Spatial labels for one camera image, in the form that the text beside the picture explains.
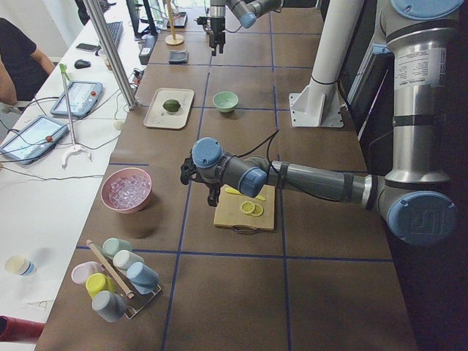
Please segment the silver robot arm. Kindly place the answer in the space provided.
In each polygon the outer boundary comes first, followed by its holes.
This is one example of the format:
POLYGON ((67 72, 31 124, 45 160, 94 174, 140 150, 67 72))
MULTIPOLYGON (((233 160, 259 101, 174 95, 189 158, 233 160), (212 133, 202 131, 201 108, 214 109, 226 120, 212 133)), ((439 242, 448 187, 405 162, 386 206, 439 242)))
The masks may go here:
POLYGON ((209 46, 211 55, 223 54, 225 45, 225 17, 226 9, 229 9, 237 18, 241 27, 252 27, 258 18, 268 12, 280 10, 283 6, 281 0, 212 0, 208 10, 209 22, 209 46))
MULTIPOLYGON (((284 1, 211 1, 210 47, 225 43, 225 8, 244 28, 284 1)), ((364 1, 330 1, 314 69, 300 94, 290 95, 294 127, 318 127, 331 116, 337 96, 333 88, 351 42, 364 1)), ((437 190, 449 182, 440 166, 445 125, 442 101, 447 46, 456 35, 458 11, 464 1, 377 1, 374 53, 394 57, 393 166, 385 175, 366 177, 338 173, 261 156, 242 159, 223 151, 211 138, 199 139, 181 166, 181 183, 195 181, 209 188, 208 204, 217 206, 220 189, 232 186, 255 197, 265 185, 291 189, 312 197, 360 203, 385 219, 389 230, 414 246, 432 246, 456 229, 457 207, 437 190)))

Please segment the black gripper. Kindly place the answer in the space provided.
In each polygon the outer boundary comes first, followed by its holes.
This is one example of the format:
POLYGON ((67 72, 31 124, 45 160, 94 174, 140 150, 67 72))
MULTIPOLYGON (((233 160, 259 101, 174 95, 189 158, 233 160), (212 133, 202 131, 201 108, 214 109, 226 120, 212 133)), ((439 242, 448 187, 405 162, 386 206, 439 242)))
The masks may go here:
POLYGON ((211 207, 215 207, 216 201, 219 200, 219 194, 222 185, 220 183, 207 183, 206 186, 208 187, 208 204, 211 207))
POLYGON ((225 36, 225 16, 210 17, 209 18, 210 31, 209 31, 209 47, 211 48, 211 55, 217 55, 217 48, 219 54, 224 53, 224 45, 226 43, 225 36))

